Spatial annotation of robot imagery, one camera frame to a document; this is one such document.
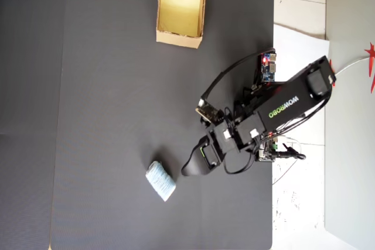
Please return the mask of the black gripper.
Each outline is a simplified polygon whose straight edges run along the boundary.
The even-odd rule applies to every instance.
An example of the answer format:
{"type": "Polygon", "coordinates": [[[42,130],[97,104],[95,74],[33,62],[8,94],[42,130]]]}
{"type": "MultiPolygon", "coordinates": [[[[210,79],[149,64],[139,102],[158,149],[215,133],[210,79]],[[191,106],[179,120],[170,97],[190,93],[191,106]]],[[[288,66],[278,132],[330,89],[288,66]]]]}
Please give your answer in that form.
{"type": "Polygon", "coordinates": [[[192,149],[188,161],[181,168],[184,176],[206,175],[224,163],[226,155],[237,150],[237,145],[228,123],[209,125],[206,136],[200,138],[192,149]]]}

